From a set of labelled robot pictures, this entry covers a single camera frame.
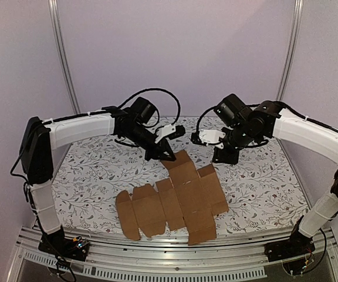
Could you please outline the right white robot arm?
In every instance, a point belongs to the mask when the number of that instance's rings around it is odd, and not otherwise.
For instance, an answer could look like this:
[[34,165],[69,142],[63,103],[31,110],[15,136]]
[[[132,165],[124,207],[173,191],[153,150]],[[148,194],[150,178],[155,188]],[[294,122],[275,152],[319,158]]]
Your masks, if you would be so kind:
[[[235,165],[240,151],[251,142],[261,144],[274,137],[305,147],[338,166],[338,129],[301,115],[283,102],[266,100],[252,109],[237,95],[230,94],[212,110],[226,126],[224,135],[216,141],[216,163]],[[307,240],[337,213],[338,169],[330,191],[296,223],[285,242],[287,254],[297,256],[307,247]]]

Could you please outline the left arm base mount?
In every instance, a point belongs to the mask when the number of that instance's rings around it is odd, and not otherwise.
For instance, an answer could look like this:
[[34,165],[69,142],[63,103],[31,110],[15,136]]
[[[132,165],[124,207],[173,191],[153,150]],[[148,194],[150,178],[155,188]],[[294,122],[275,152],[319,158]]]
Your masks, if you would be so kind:
[[60,229],[52,234],[42,234],[38,250],[78,261],[86,261],[90,247],[90,241],[81,236],[68,239],[65,232]]

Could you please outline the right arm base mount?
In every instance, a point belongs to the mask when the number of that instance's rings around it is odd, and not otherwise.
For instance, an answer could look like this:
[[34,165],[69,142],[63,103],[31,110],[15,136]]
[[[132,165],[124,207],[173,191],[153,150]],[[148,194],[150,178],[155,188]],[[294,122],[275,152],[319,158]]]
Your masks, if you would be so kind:
[[299,232],[299,225],[302,219],[303,216],[295,224],[288,239],[264,245],[264,253],[269,262],[289,259],[315,251],[313,239]]

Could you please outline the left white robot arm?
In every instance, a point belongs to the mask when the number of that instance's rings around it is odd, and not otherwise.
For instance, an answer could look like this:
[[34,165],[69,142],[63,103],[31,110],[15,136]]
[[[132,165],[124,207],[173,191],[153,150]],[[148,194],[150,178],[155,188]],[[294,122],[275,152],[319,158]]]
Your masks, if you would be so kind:
[[19,150],[23,172],[29,185],[28,198],[38,217],[46,246],[56,255],[63,255],[69,246],[57,232],[62,225],[52,195],[53,150],[87,138],[116,135],[125,137],[145,151],[146,160],[174,161],[175,155],[166,137],[175,132],[174,125],[150,132],[148,123],[157,108],[139,97],[125,109],[116,106],[75,116],[51,120],[29,119]]

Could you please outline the brown cardboard box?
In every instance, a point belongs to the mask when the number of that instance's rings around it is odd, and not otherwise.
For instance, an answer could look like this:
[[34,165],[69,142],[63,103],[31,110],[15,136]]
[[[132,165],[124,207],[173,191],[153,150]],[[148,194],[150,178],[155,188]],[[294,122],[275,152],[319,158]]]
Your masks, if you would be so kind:
[[216,239],[215,217],[228,212],[229,207],[214,166],[196,168],[185,150],[177,152],[174,161],[162,164],[168,178],[117,195],[116,210],[124,236],[137,241],[141,234],[153,237],[166,229],[185,228],[190,246]]

